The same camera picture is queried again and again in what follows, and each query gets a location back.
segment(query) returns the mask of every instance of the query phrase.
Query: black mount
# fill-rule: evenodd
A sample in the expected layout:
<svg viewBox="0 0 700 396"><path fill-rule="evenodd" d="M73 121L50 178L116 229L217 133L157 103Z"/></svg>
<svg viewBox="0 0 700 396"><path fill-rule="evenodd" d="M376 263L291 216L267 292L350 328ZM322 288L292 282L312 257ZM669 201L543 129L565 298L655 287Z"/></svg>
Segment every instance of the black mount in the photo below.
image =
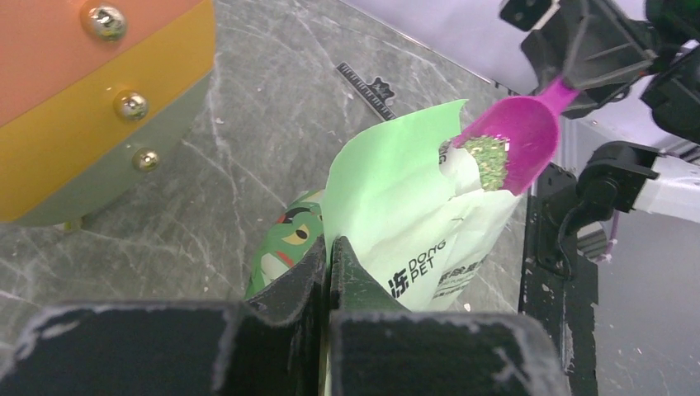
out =
<svg viewBox="0 0 700 396"><path fill-rule="evenodd" d="M529 31L550 5L551 0L511 0L500 17ZM537 75L539 88L533 93L559 75L582 91L564 113L580 118L623 99L654 63L659 44L649 24L630 20L610 0L562 0L559 5L541 29L526 37L521 50Z"/></svg>
<svg viewBox="0 0 700 396"><path fill-rule="evenodd" d="M500 313L412 313L323 237L248 301L45 308L0 373L0 394L565 396L540 323Z"/></svg>
<svg viewBox="0 0 700 396"><path fill-rule="evenodd" d="M550 172L545 182L558 186L542 199L537 230L537 262L558 276L575 276L574 239L579 230L596 221L609 220L614 210L628 213L652 171L659 152L655 148L628 142L609 142L594 151L579 180L561 170Z"/></svg>

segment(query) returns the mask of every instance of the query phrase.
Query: silver stud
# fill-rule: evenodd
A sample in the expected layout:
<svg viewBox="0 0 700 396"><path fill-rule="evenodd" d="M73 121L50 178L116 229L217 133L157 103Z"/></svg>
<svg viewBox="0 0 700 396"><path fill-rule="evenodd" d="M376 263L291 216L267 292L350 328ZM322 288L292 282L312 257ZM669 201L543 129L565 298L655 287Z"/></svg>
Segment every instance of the silver stud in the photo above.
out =
<svg viewBox="0 0 700 396"><path fill-rule="evenodd" d="M151 172L158 167L160 156L150 148L142 148L134 154L131 162L134 164L134 167L141 172Z"/></svg>
<svg viewBox="0 0 700 396"><path fill-rule="evenodd" d="M86 7L82 17L85 28L101 40L118 41L126 35L126 17L109 3Z"/></svg>
<svg viewBox="0 0 700 396"><path fill-rule="evenodd" d="M149 113L149 101L137 92L121 92L116 96L114 107L117 114L128 121L143 120Z"/></svg>

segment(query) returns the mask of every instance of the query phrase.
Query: white backdrop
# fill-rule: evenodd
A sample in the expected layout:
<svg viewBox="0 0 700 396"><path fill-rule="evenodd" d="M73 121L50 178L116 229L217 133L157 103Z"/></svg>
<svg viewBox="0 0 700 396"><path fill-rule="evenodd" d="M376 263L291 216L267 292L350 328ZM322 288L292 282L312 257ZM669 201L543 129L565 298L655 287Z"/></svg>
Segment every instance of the white backdrop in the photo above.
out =
<svg viewBox="0 0 700 396"><path fill-rule="evenodd" d="M527 33L499 19L499 0L344 0L482 77L517 92L530 92L537 78L520 43ZM644 0L617 0L634 19L644 19ZM624 101L606 105L589 121L615 132L616 138L661 146L669 137L652 121L638 97L647 80Z"/></svg>

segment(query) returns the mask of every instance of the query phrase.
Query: marble countertop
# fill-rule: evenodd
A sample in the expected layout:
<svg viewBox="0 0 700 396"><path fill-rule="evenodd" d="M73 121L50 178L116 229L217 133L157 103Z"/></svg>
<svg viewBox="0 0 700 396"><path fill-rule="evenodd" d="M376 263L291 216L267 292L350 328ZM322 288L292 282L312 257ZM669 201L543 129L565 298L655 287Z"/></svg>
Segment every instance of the marble countertop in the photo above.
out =
<svg viewBox="0 0 700 396"><path fill-rule="evenodd" d="M171 158L83 229L0 225L0 360L29 317L76 299L239 299L246 265L301 191L321 188L345 142L380 122L334 67L396 92L399 116L504 97L484 80L338 0L218 0L214 77ZM525 207L456 309L514 311Z"/></svg>

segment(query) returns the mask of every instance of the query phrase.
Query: magenta scoop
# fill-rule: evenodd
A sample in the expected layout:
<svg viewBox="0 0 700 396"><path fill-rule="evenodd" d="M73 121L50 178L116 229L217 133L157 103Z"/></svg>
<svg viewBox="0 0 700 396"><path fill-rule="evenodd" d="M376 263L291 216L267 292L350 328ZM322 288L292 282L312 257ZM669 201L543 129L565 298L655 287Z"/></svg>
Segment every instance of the magenta scoop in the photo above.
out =
<svg viewBox="0 0 700 396"><path fill-rule="evenodd" d="M455 138L462 146L470 138L490 136L508 141L508 162L502 189L525 192L544 171L559 145L559 117L579 91L557 78L536 97L507 97L490 107Z"/></svg>

